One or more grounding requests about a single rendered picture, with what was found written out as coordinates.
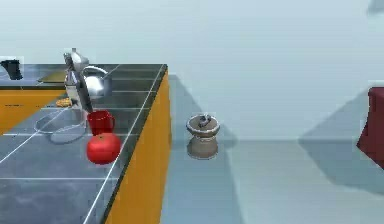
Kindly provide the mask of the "red tomato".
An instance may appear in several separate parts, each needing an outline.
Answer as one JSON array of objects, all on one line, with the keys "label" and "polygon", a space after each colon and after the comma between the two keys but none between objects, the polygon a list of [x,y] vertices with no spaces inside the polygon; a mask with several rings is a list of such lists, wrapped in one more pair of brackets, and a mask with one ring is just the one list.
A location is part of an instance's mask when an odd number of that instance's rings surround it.
[{"label": "red tomato", "polygon": [[87,143],[87,158],[95,164],[104,165],[113,162],[120,153],[121,141],[113,133],[93,136]]}]

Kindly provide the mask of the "clear glass bowl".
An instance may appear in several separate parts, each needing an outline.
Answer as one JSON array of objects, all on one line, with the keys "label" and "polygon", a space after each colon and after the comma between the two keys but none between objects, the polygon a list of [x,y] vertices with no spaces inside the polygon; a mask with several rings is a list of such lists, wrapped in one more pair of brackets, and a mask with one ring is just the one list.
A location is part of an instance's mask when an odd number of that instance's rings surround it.
[{"label": "clear glass bowl", "polygon": [[85,114],[80,109],[60,109],[40,118],[34,129],[56,145],[72,143],[86,133]]}]

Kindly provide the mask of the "black toaster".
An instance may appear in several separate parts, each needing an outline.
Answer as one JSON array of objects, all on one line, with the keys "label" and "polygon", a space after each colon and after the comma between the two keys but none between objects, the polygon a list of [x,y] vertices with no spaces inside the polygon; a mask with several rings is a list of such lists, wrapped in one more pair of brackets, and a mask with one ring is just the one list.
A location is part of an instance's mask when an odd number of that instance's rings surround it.
[{"label": "black toaster", "polygon": [[7,71],[11,80],[21,80],[23,78],[20,71],[20,62],[17,59],[3,60],[0,65]]}]

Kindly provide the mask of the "orange kitchen counter tiled top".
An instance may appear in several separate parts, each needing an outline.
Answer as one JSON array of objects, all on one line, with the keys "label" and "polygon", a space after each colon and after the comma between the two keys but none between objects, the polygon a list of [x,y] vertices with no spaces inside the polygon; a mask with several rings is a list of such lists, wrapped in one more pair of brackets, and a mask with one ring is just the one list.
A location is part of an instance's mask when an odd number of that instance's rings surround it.
[{"label": "orange kitchen counter tiled top", "polygon": [[60,83],[41,77],[62,66],[28,65],[29,81],[0,81],[0,224],[159,224],[171,147],[168,67],[107,64],[112,93],[94,102],[116,120],[122,146],[91,163],[80,139],[56,145],[34,129],[60,109]]}]

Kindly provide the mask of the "silver coffee machine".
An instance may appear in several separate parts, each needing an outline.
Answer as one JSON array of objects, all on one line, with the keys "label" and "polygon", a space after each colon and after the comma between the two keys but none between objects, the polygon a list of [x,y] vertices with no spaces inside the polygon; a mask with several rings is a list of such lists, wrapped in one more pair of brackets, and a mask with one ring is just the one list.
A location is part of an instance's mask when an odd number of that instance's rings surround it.
[{"label": "silver coffee machine", "polygon": [[89,60],[73,48],[63,54],[67,69],[64,80],[67,96],[73,108],[82,109],[90,113],[93,108],[85,82],[83,70],[89,65]]}]

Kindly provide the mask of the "silver metal kettle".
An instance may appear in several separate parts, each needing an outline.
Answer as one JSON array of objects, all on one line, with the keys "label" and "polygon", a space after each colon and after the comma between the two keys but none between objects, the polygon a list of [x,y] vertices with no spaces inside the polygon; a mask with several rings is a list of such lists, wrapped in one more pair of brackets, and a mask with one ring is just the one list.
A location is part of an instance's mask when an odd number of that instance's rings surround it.
[{"label": "silver metal kettle", "polygon": [[89,65],[82,70],[82,75],[91,99],[103,98],[112,93],[112,78],[103,68]]}]

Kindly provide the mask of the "red mug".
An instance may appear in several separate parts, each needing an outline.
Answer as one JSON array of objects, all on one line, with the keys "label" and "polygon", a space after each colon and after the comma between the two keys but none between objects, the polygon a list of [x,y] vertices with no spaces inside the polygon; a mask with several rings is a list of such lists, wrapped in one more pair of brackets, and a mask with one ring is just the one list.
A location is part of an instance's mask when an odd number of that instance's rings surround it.
[{"label": "red mug", "polygon": [[97,110],[89,113],[87,121],[94,136],[102,133],[112,133],[115,128],[115,118],[107,110]]}]

